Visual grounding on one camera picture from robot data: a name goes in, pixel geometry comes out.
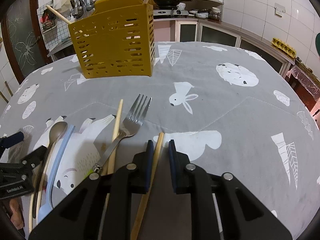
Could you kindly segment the person's left hand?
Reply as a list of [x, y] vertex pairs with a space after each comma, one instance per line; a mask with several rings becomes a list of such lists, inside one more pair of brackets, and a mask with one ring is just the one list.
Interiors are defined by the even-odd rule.
[[20, 211], [20, 206], [17, 199], [11, 199], [9, 202], [9, 207], [12, 211], [11, 222], [17, 230], [20, 230], [24, 227], [24, 221]]

